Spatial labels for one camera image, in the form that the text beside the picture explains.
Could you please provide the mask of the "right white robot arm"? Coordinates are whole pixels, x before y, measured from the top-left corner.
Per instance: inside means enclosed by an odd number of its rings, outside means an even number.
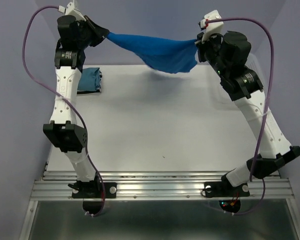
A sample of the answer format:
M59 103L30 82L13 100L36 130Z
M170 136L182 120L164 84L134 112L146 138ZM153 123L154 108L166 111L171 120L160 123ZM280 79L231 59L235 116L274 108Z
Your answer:
M300 146L292 145L266 106L263 84L258 74L246 66L251 44L242 33L229 31L197 35L199 61L207 62L220 78L222 88L245 117L257 140L255 156L221 178L225 195L252 178L271 175L300 156Z

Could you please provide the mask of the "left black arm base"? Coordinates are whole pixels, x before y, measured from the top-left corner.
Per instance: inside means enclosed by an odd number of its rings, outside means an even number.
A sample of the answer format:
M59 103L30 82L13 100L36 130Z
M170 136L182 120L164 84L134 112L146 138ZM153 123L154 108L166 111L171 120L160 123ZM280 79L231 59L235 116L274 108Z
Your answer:
M105 199L115 199L117 192L116 182L100 183L98 180L90 182L77 181L69 183L73 199L83 200L82 208L85 215L96 217L101 214L105 206Z

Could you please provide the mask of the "teal tank top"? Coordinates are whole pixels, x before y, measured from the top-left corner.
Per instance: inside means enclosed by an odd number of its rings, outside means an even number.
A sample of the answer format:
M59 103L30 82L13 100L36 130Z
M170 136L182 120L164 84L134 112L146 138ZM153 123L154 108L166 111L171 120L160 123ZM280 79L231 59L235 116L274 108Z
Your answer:
M101 91L102 72L99 67L88 67L82 71L78 91Z

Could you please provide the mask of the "black white striped tank top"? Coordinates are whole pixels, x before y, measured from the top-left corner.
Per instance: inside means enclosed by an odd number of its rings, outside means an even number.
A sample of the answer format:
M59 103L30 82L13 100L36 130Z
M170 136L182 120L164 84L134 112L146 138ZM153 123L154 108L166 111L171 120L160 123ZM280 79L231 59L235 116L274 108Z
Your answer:
M101 91L77 91L77 95L94 95L94 94L100 94Z

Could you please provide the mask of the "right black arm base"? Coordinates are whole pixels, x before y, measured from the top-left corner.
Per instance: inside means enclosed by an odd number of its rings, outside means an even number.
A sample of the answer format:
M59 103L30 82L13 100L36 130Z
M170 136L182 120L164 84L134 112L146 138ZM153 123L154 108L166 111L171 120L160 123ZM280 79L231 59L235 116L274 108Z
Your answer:
M224 176L221 180L206 181L203 185L201 195L206 198L220 198L219 206L226 213L237 214L241 209L240 197L250 196L247 183L235 187Z

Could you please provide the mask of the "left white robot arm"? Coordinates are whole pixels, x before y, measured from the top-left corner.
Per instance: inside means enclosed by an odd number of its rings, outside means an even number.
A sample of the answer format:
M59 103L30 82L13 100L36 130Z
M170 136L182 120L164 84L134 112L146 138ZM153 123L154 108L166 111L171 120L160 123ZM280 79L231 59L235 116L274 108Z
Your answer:
M75 105L86 58L85 49L99 45L109 31L95 24L87 15L81 20L65 15L58 18L57 24L60 38L55 52L56 97L50 122L43 126L43 132L70 160L77 180L86 182L84 192L96 197L101 185L95 181L96 169L87 153L87 128L78 125L79 114Z

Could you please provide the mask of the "blue tank top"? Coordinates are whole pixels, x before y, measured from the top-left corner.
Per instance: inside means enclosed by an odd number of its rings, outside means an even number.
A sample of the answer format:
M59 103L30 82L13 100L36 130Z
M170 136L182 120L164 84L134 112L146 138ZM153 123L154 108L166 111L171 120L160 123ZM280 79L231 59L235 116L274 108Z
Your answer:
M196 65L195 40L109 33L107 39L137 55L148 67L164 73L187 73Z

